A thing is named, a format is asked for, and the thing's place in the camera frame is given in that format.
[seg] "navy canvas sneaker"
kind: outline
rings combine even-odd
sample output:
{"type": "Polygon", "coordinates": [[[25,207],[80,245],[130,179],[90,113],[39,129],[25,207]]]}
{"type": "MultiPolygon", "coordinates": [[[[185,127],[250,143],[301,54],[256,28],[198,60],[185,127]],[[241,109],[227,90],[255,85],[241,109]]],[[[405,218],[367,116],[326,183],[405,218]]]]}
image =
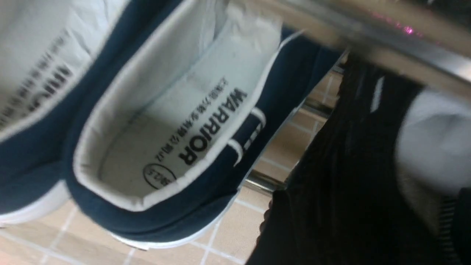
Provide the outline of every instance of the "navy canvas sneaker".
{"type": "Polygon", "coordinates": [[[0,2],[0,227],[69,198],[64,139],[93,81],[168,1],[0,2]]]}
{"type": "Polygon", "coordinates": [[[185,244],[218,221],[341,56],[252,6],[172,4],[102,76],[66,148],[82,211],[142,249],[185,244]]]}

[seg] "white stripe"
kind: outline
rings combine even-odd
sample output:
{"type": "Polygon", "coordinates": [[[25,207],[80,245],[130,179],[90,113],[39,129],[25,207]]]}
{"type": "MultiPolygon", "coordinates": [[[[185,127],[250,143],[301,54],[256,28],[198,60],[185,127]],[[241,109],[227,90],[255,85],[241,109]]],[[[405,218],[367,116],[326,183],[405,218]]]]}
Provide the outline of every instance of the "white stripe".
{"type": "Polygon", "coordinates": [[[265,113],[263,113],[263,111],[261,111],[261,109],[257,108],[257,107],[254,107],[250,113],[252,113],[252,115],[254,115],[255,117],[257,117],[260,122],[262,123],[262,128],[265,128],[265,125],[267,125],[267,117],[265,116],[265,113]]]}
{"type": "Polygon", "coordinates": [[[236,166],[240,162],[240,160],[242,160],[242,156],[244,155],[244,150],[242,149],[242,146],[240,146],[240,144],[234,139],[230,139],[227,142],[227,145],[232,147],[234,151],[237,153],[237,162],[234,164],[234,166],[236,166]]]}
{"type": "Polygon", "coordinates": [[[371,113],[375,112],[380,106],[384,76],[381,77],[374,87],[373,101],[371,102],[371,113]]]}

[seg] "metal rack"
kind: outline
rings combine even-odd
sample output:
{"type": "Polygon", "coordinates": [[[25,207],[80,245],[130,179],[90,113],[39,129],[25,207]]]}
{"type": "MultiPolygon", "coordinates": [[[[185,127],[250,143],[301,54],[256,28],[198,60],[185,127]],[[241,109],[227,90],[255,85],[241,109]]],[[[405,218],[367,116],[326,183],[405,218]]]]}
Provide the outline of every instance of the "metal rack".
{"type": "MultiPolygon", "coordinates": [[[[322,45],[349,50],[398,75],[471,102],[471,33],[424,7],[406,0],[239,1],[280,15],[322,45]]],[[[341,67],[333,71],[343,73],[341,67]]],[[[301,111],[324,121],[332,110],[307,100],[301,111]]],[[[284,186],[257,172],[249,174],[245,185],[268,194],[284,186]]]]}

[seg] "shoe insole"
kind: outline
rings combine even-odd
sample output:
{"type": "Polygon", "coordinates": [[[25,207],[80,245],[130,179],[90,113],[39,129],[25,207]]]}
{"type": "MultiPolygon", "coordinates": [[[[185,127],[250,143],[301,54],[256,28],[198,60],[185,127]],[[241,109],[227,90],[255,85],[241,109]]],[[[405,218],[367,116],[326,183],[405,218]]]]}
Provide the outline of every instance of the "shoe insole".
{"type": "Polygon", "coordinates": [[[161,189],[203,159],[242,109],[253,107],[247,101],[278,49],[279,36],[260,49],[251,39],[256,34],[244,39],[234,34],[235,27],[228,20],[214,43],[171,85],[139,83],[160,93],[130,110],[135,115],[101,160],[101,181],[131,196],[161,189]]]}
{"type": "Polygon", "coordinates": [[[0,25],[0,136],[60,100],[106,39],[126,0],[29,0],[0,25]]]}

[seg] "tiled floor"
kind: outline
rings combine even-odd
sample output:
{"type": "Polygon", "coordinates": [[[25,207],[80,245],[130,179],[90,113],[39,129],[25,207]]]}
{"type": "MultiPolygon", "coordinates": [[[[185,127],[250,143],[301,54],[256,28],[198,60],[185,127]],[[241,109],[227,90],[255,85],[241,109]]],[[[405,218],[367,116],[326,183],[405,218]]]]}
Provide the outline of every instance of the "tiled floor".
{"type": "MultiPolygon", "coordinates": [[[[329,74],[311,97],[333,106],[341,76],[329,74]]],[[[284,181],[322,123],[298,113],[281,130],[255,169],[284,181]]],[[[0,265],[236,265],[255,246],[270,198],[243,188],[223,219],[203,237],[173,249],[142,251],[124,245],[84,216],[73,202],[35,222],[0,230],[0,265]]]]}

